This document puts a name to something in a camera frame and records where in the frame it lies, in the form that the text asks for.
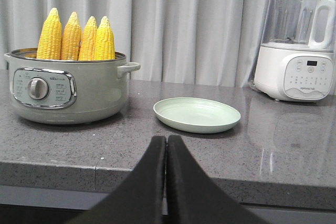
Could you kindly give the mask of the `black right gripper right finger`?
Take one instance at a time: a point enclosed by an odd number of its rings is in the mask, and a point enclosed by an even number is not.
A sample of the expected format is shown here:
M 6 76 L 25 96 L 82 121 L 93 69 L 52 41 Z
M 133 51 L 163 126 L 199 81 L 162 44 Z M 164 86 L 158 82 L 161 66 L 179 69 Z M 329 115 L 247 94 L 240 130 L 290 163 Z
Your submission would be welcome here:
M 167 141 L 166 197 L 170 223 L 266 223 L 222 191 L 181 136 Z

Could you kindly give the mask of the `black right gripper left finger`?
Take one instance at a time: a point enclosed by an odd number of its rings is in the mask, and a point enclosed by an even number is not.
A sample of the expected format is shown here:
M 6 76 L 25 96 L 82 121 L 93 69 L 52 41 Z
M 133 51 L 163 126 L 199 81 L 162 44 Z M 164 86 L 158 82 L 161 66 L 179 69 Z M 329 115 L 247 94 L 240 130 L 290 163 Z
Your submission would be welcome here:
M 152 137 L 134 170 L 104 200 L 68 223 L 163 223 L 166 138 Z

